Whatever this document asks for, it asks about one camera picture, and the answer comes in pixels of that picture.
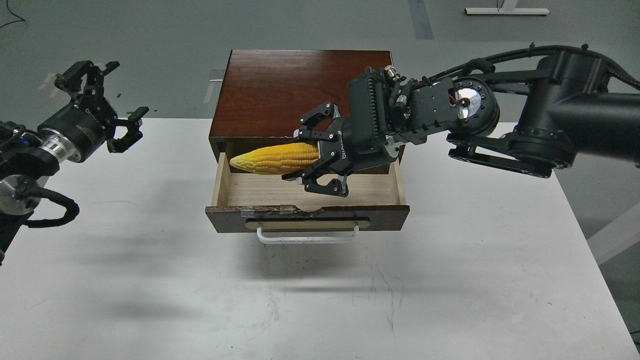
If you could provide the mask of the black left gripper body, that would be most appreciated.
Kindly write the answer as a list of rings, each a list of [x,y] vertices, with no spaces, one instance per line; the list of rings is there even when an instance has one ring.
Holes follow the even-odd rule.
[[[39,148],[59,163],[82,163],[112,141],[118,115],[103,97],[71,100],[39,126]]]

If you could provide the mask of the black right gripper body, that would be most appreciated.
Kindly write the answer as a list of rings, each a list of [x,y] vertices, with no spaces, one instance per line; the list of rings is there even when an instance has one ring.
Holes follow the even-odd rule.
[[[334,153],[337,157],[327,168],[340,176],[393,163],[401,153],[400,144],[389,143],[386,135],[378,131],[376,117],[368,112],[337,117],[327,131],[338,137],[325,142],[325,155]]]

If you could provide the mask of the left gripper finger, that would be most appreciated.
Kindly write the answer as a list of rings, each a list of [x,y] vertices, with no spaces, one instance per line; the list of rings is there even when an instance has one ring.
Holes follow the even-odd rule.
[[[140,128],[142,125],[142,118],[149,112],[149,108],[146,106],[138,107],[134,112],[126,119],[108,118],[106,122],[106,144],[107,150],[110,153],[124,153],[131,146],[142,139],[143,133]],[[118,127],[126,128],[126,133],[119,138],[115,137],[115,130]]]
[[[110,61],[102,69],[90,60],[78,61],[64,73],[57,73],[54,85],[70,96],[71,104],[93,108],[105,101],[105,76],[119,66],[119,61]]]

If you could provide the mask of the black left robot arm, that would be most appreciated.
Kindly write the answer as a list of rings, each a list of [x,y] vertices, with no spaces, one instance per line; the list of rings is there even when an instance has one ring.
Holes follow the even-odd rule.
[[[82,163],[103,144],[110,153],[123,153],[142,139],[140,128],[148,107],[119,118],[105,98],[105,77],[119,65],[110,61],[100,68],[82,60],[57,74],[55,87],[67,93],[70,102],[34,131],[13,121],[1,123],[2,257],[21,227],[60,227],[78,216],[75,200],[45,187],[62,162]]]

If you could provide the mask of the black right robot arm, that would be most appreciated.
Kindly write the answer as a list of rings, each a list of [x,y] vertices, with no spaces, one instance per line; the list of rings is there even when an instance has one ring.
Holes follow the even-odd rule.
[[[316,141],[318,160],[282,179],[345,198],[349,175],[395,162],[402,145],[440,132],[455,146],[451,158],[538,178],[571,167],[578,153],[638,166],[640,98],[608,91],[611,78],[639,88],[587,45],[530,45],[420,80],[368,67],[348,84],[348,118],[332,101],[300,118],[294,141]]]

